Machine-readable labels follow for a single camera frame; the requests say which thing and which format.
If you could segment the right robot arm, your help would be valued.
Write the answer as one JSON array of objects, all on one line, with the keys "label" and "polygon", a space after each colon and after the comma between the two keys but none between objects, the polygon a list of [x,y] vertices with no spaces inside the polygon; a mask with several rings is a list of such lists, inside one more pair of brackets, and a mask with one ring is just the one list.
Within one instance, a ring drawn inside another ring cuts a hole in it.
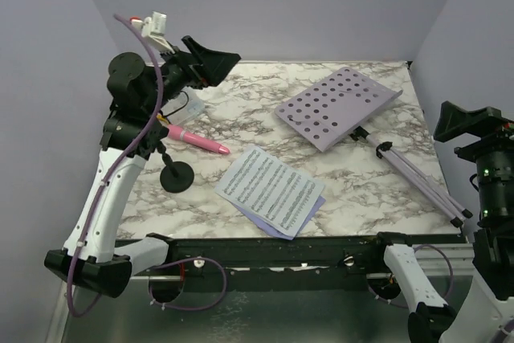
[{"label": "right robot arm", "polygon": [[445,101],[434,131],[437,142],[463,134],[475,142],[455,155],[476,167],[478,229],[458,307],[434,289],[404,235],[382,233],[371,266],[389,271],[409,310],[412,342],[511,342],[513,340],[513,122],[493,107],[465,110]]}]

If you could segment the lilac music stand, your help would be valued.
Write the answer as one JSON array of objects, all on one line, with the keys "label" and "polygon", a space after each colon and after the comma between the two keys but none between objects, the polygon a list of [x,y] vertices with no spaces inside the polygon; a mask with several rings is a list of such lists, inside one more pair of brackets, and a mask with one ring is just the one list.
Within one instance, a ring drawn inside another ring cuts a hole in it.
[{"label": "lilac music stand", "polygon": [[345,137],[367,141],[374,147],[376,158],[387,161],[454,227],[460,228],[473,214],[396,150],[391,141],[379,141],[363,127],[401,95],[401,91],[394,91],[351,67],[342,67],[279,104],[275,114],[321,152]]}]

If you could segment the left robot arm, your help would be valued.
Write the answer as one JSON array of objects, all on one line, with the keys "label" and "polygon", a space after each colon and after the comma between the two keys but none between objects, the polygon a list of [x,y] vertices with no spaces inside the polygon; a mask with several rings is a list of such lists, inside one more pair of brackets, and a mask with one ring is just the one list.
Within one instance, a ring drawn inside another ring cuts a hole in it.
[{"label": "left robot arm", "polygon": [[161,184],[170,193],[187,190],[194,171],[173,161],[163,139],[169,129],[157,119],[161,108],[185,87],[216,87],[240,61],[236,53],[203,47],[192,37],[161,53],[162,65],[149,66],[136,53],[124,52],[108,65],[110,113],[100,140],[99,163],[80,218],[63,247],[47,253],[44,265],[66,282],[111,298],[118,297],[129,279],[153,267],[162,275],[177,268],[177,253],[170,239],[151,234],[133,244],[131,251],[116,251],[116,233],[130,192],[153,152],[165,167]]}]

